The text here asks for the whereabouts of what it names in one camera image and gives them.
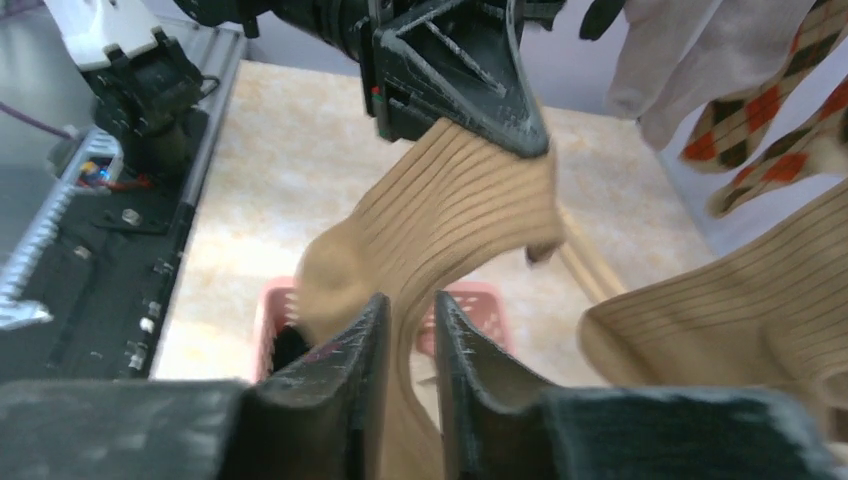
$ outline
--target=tan sock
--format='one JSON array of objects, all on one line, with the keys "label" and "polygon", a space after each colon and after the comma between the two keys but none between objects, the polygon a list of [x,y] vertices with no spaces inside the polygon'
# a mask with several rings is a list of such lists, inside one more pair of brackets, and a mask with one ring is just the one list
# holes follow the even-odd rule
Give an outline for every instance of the tan sock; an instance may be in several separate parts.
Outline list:
[{"label": "tan sock", "polygon": [[556,155],[522,160],[448,120],[321,234],[301,260],[299,322],[323,343],[368,298],[391,299],[383,479],[443,478],[439,430],[412,390],[409,358],[437,289],[517,248],[546,258],[564,241]]},{"label": "tan sock", "polygon": [[579,335],[615,384],[774,387],[829,427],[848,406],[848,181],[721,260],[589,309]]}]

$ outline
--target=screw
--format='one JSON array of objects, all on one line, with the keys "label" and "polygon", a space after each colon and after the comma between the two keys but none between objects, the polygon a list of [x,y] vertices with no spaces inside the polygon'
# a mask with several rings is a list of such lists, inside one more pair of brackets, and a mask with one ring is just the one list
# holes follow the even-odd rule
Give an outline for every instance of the screw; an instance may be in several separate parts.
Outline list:
[{"label": "screw", "polygon": [[156,329],[156,324],[153,323],[153,320],[147,317],[142,317],[142,319],[138,322],[138,326],[147,333],[153,333],[153,330]]},{"label": "screw", "polygon": [[88,260],[89,258],[91,258],[91,251],[83,247],[82,245],[74,249],[74,254],[83,260]]},{"label": "screw", "polygon": [[141,215],[133,209],[126,209],[121,213],[121,220],[129,223],[133,227],[137,227],[141,223]]},{"label": "screw", "polygon": [[147,314],[154,318],[159,318],[159,314],[162,313],[162,305],[159,305],[158,302],[150,302],[147,304]]},{"label": "screw", "polygon": [[141,370],[141,367],[143,365],[144,365],[144,357],[143,356],[135,354],[132,357],[130,357],[130,364],[128,365],[128,367],[132,368],[133,370]]}]

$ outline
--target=marble-patterned tabletop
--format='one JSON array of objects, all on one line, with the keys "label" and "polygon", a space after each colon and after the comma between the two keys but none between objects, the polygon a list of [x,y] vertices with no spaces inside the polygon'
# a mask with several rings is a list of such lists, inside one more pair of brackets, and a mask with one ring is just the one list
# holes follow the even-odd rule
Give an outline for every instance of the marble-patterned tabletop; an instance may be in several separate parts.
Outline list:
[{"label": "marble-patterned tabletop", "polygon": [[[154,377],[248,378],[263,285],[291,275],[309,241],[343,219],[409,148],[380,140],[362,102],[356,78],[242,63]],[[546,116],[561,199],[629,287],[708,261],[632,124],[555,109]],[[557,258],[529,269],[513,252],[469,280],[500,290],[516,355],[528,366],[565,385],[601,382],[575,340],[591,303]]]}]

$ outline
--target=robotic arm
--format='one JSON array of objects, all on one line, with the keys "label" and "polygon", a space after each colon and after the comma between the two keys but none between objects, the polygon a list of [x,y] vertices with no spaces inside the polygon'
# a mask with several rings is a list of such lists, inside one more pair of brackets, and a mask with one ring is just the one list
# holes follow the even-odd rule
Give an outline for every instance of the robotic arm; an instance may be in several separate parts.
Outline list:
[{"label": "robotic arm", "polygon": [[[95,123],[122,143],[138,141],[168,152],[163,172],[182,162],[184,115],[217,86],[188,60],[142,0],[46,0],[65,48],[97,99]],[[210,82],[211,88],[204,89]]]},{"label": "robotic arm", "polygon": [[[447,117],[522,157],[548,150],[518,44],[550,30],[565,0],[175,0],[204,26],[278,18],[360,65],[365,109],[389,141],[417,140]],[[201,72],[141,0],[47,0],[65,46],[118,139],[164,138],[208,92]]]}]

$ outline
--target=white robot part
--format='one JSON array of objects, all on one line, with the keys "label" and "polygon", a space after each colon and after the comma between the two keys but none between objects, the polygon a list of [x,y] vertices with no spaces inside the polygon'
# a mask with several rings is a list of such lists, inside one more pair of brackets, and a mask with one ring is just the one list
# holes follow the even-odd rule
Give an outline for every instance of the white robot part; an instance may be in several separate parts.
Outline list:
[{"label": "white robot part", "polygon": [[106,53],[119,47],[133,58],[156,45],[159,19],[142,0],[45,0],[65,48],[80,71],[108,67]]}]

